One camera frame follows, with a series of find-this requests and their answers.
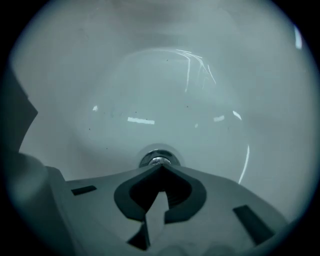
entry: white sink basin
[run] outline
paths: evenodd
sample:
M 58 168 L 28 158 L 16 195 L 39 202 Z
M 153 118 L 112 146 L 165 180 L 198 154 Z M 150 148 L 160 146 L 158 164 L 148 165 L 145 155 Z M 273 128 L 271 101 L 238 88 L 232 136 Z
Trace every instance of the white sink basin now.
M 289 221 L 318 181 L 318 71 L 273 5 L 52 2 L 10 64 L 38 110 L 20 151 L 66 180 L 136 169 L 166 149 Z

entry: glossy white surface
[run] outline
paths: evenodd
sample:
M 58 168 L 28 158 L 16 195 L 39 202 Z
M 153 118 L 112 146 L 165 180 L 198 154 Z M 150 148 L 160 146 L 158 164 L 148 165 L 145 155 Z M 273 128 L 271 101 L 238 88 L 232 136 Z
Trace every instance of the glossy white surface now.
M 257 2 L 53 2 L 10 58 L 39 112 L 20 151 L 75 180 L 163 148 L 292 220 L 318 180 L 318 77 L 299 35 Z

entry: ceramic surface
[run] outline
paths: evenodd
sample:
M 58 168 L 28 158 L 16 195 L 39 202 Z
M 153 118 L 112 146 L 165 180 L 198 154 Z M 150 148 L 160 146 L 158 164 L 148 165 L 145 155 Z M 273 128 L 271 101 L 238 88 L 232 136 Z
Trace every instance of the ceramic surface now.
M 135 169 L 161 148 L 288 220 L 318 180 L 318 71 L 273 5 L 55 1 L 10 64 L 38 110 L 20 151 L 66 180 Z

